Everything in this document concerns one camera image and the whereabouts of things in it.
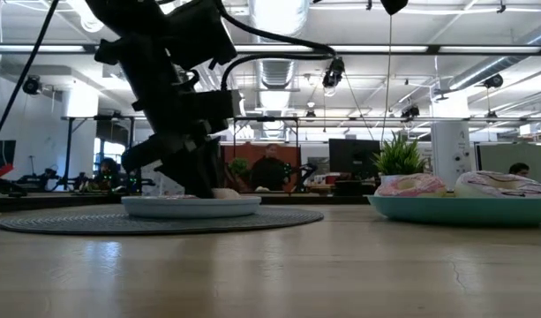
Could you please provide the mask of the pink iced donut white drizzle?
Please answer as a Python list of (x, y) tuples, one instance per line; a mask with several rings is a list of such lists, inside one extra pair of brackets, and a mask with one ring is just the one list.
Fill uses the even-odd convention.
[(397, 186), (379, 185), (375, 196), (382, 197), (442, 197), (447, 192), (445, 183), (436, 176), (426, 173), (402, 175)]

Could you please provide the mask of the white iced donut dark drizzle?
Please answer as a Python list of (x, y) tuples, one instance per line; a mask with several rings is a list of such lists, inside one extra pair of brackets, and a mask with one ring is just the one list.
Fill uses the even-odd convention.
[(526, 177), (494, 171), (470, 171), (455, 182), (456, 197), (463, 198), (537, 198), (541, 183)]

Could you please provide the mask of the light blue plate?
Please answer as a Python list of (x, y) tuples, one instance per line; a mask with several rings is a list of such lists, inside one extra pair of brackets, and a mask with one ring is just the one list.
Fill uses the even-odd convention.
[(184, 197), (123, 197), (129, 216), (156, 219), (209, 219), (250, 216), (259, 210), (261, 198), (199, 199)]

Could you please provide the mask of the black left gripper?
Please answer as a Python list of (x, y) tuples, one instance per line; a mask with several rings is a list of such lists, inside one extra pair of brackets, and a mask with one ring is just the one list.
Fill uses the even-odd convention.
[(182, 81), (169, 62), (123, 61), (121, 68), (153, 135), (126, 150), (122, 165), (137, 170), (161, 162), (155, 170), (177, 182), (186, 194), (213, 198), (222, 183), (220, 138), (207, 121), (192, 117), (194, 80)]

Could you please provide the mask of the teal plate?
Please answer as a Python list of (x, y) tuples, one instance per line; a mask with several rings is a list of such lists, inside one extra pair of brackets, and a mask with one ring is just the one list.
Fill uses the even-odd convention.
[(541, 198), (370, 196), (368, 201), (379, 214), (399, 222), (484, 227), (541, 224)]

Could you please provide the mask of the white cylinder column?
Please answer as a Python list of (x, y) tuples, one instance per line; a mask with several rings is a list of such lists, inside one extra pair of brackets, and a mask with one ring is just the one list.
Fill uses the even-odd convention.
[(432, 125), (432, 159), (434, 174), (447, 190), (456, 180), (471, 171), (470, 132), (466, 122), (435, 122)]

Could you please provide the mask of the small green plant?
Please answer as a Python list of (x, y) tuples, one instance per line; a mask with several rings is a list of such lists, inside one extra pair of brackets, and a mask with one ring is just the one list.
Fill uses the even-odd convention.
[(250, 170), (245, 158), (236, 157), (228, 164), (229, 181), (238, 192), (247, 192), (250, 189)]

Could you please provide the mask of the cream foam donut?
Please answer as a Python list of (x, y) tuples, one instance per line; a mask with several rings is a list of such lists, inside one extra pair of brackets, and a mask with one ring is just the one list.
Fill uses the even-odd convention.
[(216, 199), (220, 200), (235, 200), (240, 199), (241, 195), (230, 188), (213, 188), (212, 192)]

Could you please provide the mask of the black frame light bar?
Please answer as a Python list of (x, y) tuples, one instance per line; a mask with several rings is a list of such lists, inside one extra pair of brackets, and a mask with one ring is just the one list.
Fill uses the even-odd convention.
[[(40, 52), (44, 54), (91, 54), (98, 49), (98, 44), (42, 44)], [(351, 45), (331, 46), (340, 55), (398, 55), (398, 56), (518, 56), (540, 57), (541, 45)], [(31, 44), (0, 44), (0, 54), (29, 54), (34, 48)], [(239, 44), (235, 45), (238, 54), (293, 53), (308, 54), (312, 50), (293, 44)]]

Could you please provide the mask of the dark wall screen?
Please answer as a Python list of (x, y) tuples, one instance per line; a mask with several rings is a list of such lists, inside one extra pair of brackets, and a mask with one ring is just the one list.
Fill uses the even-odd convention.
[(0, 140), (0, 168), (6, 164), (13, 164), (15, 147), (15, 140)]

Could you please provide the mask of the orange partition panel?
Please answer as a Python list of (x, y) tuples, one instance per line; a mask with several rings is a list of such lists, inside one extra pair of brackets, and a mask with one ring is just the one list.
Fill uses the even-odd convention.
[[(291, 167), (298, 167), (300, 163), (300, 148), (288, 146), (288, 145), (278, 145), (278, 158), (284, 163), (289, 164)], [(248, 169), (250, 170), (250, 189), (247, 192), (242, 193), (252, 193), (256, 188), (253, 188), (251, 185), (251, 169), (255, 162), (257, 162), (261, 157), (264, 156), (266, 144), (253, 144), (246, 142), (243, 144), (233, 145), (222, 145), (221, 146), (221, 155), (223, 160), (224, 168), (224, 185), (228, 188), (232, 188), (232, 185), (229, 181), (229, 171), (228, 164), (236, 157), (245, 158), (248, 161)]]

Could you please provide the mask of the round grey woven mat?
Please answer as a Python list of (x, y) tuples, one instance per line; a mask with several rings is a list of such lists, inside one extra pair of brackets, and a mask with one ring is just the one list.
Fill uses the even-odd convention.
[(0, 219), (0, 230), (49, 235), (154, 236), (263, 231), (317, 223), (324, 215), (298, 208), (264, 207), (249, 216), (153, 219), (121, 212), (45, 213)]

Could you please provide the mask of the black monitor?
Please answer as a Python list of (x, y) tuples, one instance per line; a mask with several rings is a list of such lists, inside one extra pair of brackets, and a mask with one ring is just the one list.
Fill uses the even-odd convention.
[(359, 178), (376, 178), (379, 175), (374, 164), (375, 155), (380, 154), (380, 143), (376, 140), (330, 139), (329, 170), (349, 173)]

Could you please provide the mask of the grey partition panel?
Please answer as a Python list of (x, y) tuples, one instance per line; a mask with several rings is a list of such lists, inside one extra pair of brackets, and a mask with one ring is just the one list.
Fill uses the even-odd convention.
[(483, 144), (478, 151), (479, 170), (506, 173), (515, 163), (525, 163), (530, 167), (529, 178), (541, 182), (540, 144)]

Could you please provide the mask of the green potted plant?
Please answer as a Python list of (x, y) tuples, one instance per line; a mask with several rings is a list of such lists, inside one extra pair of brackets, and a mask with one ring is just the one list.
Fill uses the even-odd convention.
[(409, 140), (400, 133), (392, 133), (390, 141), (381, 143), (379, 153), (373, 155), (372, 162), (384, 176), (412, 175), (423, 173), (425, 159), (419, 153), (417, 140)]

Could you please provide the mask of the silver ceiling duct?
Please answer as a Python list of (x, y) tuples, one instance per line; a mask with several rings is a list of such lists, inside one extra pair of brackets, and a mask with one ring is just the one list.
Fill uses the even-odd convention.
[[(298, 37), (307, 21), (310, 0), (248, 0), (250, 22), (255, 28), (273, 34)], [(297, 68), (294, 60), (259, 61), (258, 73), (263, 87), (288, 88)]]

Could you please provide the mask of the grey marble panel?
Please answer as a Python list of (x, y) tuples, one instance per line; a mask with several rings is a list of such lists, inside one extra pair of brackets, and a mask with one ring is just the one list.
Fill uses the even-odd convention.
[(155, 170), (160, 165), (160, 162), (155, 162), (148, 164), (141, 169), (142, 193), (145, 196), (172, 196), (184, 194), (184, 188), (181, 185)]

